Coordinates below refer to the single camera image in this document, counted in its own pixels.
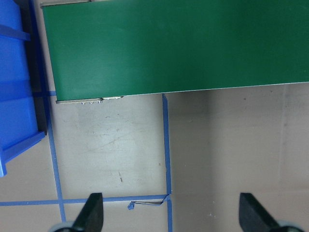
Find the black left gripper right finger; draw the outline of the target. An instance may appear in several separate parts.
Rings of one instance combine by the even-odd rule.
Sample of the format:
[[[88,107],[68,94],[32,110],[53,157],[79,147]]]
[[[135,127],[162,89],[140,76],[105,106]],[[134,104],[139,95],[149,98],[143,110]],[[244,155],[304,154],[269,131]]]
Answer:
[[[240,194],[239,224],[244,232],[269,232],[278,227],[277,221],[251,193]]]

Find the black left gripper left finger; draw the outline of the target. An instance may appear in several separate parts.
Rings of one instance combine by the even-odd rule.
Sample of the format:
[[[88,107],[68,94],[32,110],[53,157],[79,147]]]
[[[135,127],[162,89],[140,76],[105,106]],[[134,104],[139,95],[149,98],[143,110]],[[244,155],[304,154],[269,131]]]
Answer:
[[[91,193],[71,228],[74,232],[100,232],[103,221],[102,193]]]

